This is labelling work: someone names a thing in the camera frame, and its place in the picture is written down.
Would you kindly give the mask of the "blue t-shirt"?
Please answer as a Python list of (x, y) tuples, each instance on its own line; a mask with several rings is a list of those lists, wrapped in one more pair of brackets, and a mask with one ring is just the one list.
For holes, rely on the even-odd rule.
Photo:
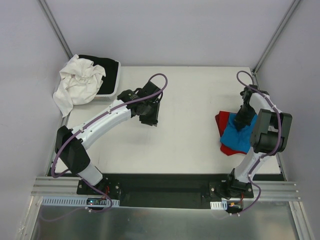
[(258, 116), (255, 114), (255, 116), (251, 121), (250, 126), (246, 126), (240, 131), (237, 131), (234, 125), (235, 116), (236, 116), (235, 113), (231, 113), (231, 115), (229, 116), (228, 126), (224, 131), (223, 136), (220, 138), (220, 142), (222, 143), (224, 142), (225, 144), (227, 144), (226, 141), (236, 143), (240, 147), (242, 147), (242, 150), (244, 152), (248, 153), (251, 148), (250, 137), (251, 137), (253, 128), (256, 124)]

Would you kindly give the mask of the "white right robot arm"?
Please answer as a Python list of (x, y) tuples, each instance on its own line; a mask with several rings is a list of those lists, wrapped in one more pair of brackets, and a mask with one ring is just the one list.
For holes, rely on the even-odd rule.
[(225, 133), (233, 133), (233, 140), (244, 140), (249, 133), (249, 150), (242, 162), (228, 175), (223, 189), (227, 198), (253, 197), (251, 181), (263, 163), (287, 146), (293, 116), (279, 110), (268, 92), (256, 85), (246, 86), (240, 94), (243, 103), (239, 111), (229, 117)]

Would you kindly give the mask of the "red t-shirt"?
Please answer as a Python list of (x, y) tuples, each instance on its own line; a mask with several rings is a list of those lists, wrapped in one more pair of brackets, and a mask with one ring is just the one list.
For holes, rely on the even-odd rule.
[[(232, 113), (228, 111), (219, 111), (219, 113), (215, 116), (215, 122), (220, 138), (224, 135), (225, 130), (229, 125), (229, 118), (231, 114)], [(236, 154), (246, 155), (247, 153), (242, 149), (243, 148), (241, 146), (232, 141), (226, 141), (226, 144), (220, 141), (220, 151), (227, 156)]]

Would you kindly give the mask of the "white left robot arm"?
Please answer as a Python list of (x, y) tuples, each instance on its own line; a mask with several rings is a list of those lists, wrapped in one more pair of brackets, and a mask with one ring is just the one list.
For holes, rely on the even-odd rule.
[(151, 81), (136, 91), (121, 92), (105, 110), (90, 120), (73, 128), (65, 125), (57, 131), (55, 152), (58, 159), (74, 175), (88, 183), (96, 195), (103, 193), (106, 182), (102, 173), (91, 162), (87, 150), (101, 136), (120, 123), (135, 116), (151, 117), (157, 112), (156, 100), (162, 90)]

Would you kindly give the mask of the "white laundry basket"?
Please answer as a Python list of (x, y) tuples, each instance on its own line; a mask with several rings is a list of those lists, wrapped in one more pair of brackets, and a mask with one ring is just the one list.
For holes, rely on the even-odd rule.
[(116, 92), (120, 62), (104, 57), (75, 54), (60, 70), (60, 83), (53, 94), (57, 104), (83, 105), (96, 95), (112, 96)]

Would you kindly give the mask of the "white t-shirt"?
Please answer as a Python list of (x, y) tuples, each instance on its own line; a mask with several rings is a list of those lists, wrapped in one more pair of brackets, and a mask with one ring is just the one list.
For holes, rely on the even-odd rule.
[(60, 83), (53, 93), (53, 100), (63, 117), (75, 105), (91, 102), (100, 90), (106, 76), (105, 68), (75, 54), (59, 71)]

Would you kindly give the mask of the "black robot base mount plate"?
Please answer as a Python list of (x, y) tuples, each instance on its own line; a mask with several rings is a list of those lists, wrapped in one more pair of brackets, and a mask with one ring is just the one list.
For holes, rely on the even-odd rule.
[(209, 209), (222, 199), (252, 199), (250, 183), (228, 174), (103, 174), (97, 189), (121, 207)]

